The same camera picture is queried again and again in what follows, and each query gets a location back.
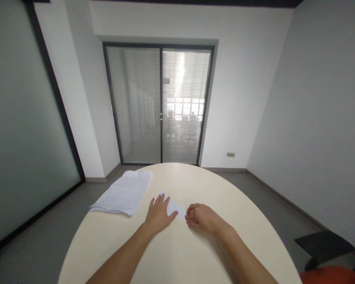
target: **gray floor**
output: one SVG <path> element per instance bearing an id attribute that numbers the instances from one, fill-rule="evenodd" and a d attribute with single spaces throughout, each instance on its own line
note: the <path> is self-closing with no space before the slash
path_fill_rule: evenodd
<path id="1" fill-rule="evenodd" d="M 121 166 L 107 183 L 85 183 L 30 226 L 0 251 L 0 284 L 55 284 L 71 240 L 88 212 L 88 207 L 126 170 L 140 166 Z M 281 237 L 299 272 L 309 255 L 293 240 L 318 231 L 282 200 L 245 173 L 216 172 L 243 191 L 264 213 Z M 352 268 L 351 255 L 332 264 Z"/>

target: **forearm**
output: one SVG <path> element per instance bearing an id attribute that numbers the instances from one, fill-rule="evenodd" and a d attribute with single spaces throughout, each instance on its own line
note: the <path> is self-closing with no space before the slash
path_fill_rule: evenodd
<path id="1" fill-rule="evenodd" d="M 154 234 L 142 224 L 133 236 L 96 271 L 87 284 L 130 283 L 153 236 Z"/>
<path id="2" fill-rule="evenodd" d="M 245 245 L 233 227 L 226 223 L 217 236 L 231 257 L 242 283 L 278 284 L 268 270 Z"/>

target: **ceiling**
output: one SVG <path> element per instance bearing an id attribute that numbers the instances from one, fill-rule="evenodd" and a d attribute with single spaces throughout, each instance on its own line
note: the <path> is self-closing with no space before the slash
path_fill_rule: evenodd
<path id="1" fill-rule="evenodd" d="M 296 8 L 304 0 L 106 0 L 106 1 L 159 3 L 159 4 Z"/>

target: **window blinds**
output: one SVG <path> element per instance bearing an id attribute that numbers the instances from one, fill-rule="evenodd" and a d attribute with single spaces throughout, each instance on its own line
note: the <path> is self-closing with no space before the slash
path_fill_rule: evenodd
<path id="1" fill-rule="evenodd" d="M 210 55 L 163 49 L 164 163 L 198 163 Z"/>
<path id="2" fill-rule="evenodd" d="M 160 49 L 106 51 L 123 163 L 160 163 Z"/>

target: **black chair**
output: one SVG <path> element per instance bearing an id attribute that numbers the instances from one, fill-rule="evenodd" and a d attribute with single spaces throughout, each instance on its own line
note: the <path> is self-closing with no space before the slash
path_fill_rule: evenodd
<path id="1" fill-rule="evenodd" d="M 312 257 L 305 266 L 305 272 L 317 269 L 322 263 L 355 251 L 352 244 L 328 230 L 300 237 L 295 239 L 295 242 Z"/>

